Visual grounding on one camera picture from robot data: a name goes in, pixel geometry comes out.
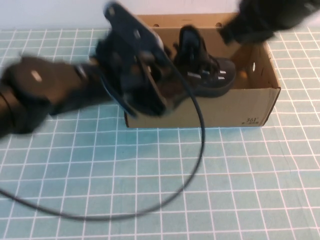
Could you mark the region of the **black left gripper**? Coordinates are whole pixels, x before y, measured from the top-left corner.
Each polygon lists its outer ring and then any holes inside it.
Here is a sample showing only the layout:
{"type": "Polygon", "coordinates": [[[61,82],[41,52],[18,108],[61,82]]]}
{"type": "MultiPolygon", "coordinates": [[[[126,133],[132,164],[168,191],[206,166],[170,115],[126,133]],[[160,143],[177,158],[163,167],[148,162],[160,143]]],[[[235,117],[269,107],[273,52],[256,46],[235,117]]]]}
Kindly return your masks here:
{"type": "Polygon", "coordinates": [[[137,98],[139,110],[149,116],[166,112],[168,103],[157,85],[164,71],[149,51],[136,50],[110,32],[97,42],[96,59],[104,71],[100,81],[105,91],[126,114],[137,117],[123,98],[137,98]]]}

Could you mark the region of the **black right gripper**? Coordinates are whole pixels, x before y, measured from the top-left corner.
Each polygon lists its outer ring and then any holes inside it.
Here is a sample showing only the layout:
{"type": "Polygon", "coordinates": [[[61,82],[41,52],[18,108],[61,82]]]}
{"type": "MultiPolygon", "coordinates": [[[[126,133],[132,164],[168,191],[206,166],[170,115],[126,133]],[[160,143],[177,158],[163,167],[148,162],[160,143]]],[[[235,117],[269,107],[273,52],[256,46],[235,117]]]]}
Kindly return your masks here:
{"type": "Polygon", "coordinates": [[[226,22],[218,32],[226,45],[263,43],[274,36],[273,31],[265,29],[259,20],[249,21],[240,14],[226,22]]]}

